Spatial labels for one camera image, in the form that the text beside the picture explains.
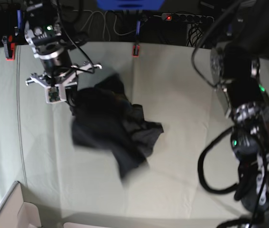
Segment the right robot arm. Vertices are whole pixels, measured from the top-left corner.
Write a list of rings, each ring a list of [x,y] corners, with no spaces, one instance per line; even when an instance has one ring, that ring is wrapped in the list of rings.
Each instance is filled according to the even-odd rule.
[[[76,32],[72,24],[63,21],[57,0],[26,0],[25,40],[39,59],[44,72],[32,73],[26,85],[36,83],[43,87],[46,103],[65,102],[74,106],[81,73],[94,74],[102,69],[80,48],[86,43],[86,34]]]

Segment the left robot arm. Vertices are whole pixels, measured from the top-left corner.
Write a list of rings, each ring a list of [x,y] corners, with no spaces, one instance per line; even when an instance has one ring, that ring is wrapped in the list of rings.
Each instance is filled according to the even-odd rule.
[[[213,88],[233,125],[200,154],[197,172],[202,188],[215,195],[234,194],[249,215],[225,221],[222,228],[269,228],[269,95],[260,81],[260,58],[269,57],[269,0],[258,0],[236,38],[210,53]],[[208,152],[226,136],[239,162],[238,182],[212,188],[204,176]]]

